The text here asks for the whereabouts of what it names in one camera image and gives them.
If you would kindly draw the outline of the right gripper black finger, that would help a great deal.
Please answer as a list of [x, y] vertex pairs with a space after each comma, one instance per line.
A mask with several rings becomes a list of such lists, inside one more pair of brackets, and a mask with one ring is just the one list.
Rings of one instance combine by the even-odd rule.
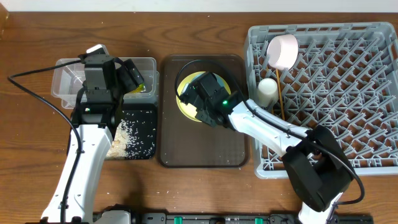
[[217, 109], [207, 106], [206, 108], [197, 109], [195, 118], [202, 123], [211, 127], [221, 126], [223, 124], [223, 116]]
[[182, 103], [191, 104], [196, 108], [201, 108], [202, 107], [202, 99], [197, 93], [195, 87], [188, 83], [183, 87], [183, 90], [180, 94], [180, 101]]

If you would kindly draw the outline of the green orange snack wrapper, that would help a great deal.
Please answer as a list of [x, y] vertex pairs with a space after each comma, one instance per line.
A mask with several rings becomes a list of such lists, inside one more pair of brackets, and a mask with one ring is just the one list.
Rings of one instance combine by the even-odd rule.
[[140, 84], [135, 90], [130, 91], [130, 93], [142, 93], [146, 90], [145, 84]]

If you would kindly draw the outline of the cream white cup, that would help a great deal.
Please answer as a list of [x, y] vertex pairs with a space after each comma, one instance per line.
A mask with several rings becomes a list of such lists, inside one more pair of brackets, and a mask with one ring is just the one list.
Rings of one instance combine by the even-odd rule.
[[262, 79], [257, 86], [258, 105], [270, 108], [279, 100], [277, 83], [271, 78]]

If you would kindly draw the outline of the wooden chopstick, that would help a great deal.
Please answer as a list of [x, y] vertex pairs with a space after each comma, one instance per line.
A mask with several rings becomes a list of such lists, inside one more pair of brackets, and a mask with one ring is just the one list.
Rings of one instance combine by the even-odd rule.
[[279, 76], [278, 69], [275, 69], [275, 74], [276, 74], [276, 77], [277, 77], [277, 87], [278, 87], [278, 91], [279, 91], [279, 103], [280, 103], [281, 117], [282, 117], [283, 120], [285, 120], [282, 89], [281, 89], [281, 85], [280, 85], [280, 76]]
[[[268, 71], [269, 71], [268, 66], [266, 66], [266, 73], [268, 73]], [[271, 114], [274, 114], [274, 103], [271, 104], [271, 105], [268, 107], [268, 111], [269, 111]]]

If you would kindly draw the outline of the rice pile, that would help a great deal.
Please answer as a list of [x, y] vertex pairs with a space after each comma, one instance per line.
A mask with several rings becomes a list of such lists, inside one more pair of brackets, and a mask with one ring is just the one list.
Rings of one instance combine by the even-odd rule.
[[157, 137], [155, 110], [124, 110], [106, 160], [145, 160], [154, 156]]

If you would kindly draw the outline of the white bowl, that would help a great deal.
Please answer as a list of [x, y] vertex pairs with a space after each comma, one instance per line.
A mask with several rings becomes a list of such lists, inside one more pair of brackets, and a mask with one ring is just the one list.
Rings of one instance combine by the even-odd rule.
[[291, 69], [298, 57], [299, 45], [292, 34], [274, 37], [267, 47], [269, 65], [278, 70]]

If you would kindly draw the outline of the light blue bowl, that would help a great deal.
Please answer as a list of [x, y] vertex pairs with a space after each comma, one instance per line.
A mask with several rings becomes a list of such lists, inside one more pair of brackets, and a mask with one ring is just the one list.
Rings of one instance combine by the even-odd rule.
[[212, 72], [196, 72], [184, 79], [180, 96], [209, 98], [216, 92], [225, 88], [225, 81]]

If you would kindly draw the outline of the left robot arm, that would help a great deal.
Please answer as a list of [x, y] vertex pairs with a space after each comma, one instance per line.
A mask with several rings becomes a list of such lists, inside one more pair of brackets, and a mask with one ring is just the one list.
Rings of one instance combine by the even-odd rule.
[[123, 115], [124, 95], [144, 84], [131, 59], [81, 58], [85, 81], [72, 113], [65, 165], [41, 223], [92, 223], [98, 181]]

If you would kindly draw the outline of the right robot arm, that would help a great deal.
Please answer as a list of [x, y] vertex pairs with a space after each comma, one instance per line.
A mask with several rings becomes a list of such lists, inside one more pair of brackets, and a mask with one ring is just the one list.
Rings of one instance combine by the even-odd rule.
[[357, 175], [328, 128], [290, 124], [245, 98], [239, 87], [228, 92], [211, 72], [195, 77], [175, 93], [181, 103], [195, 107], [199, 121], [247, 134], [277, 153], [303, 202], [300, 223], [331, 221], [341, 195]]

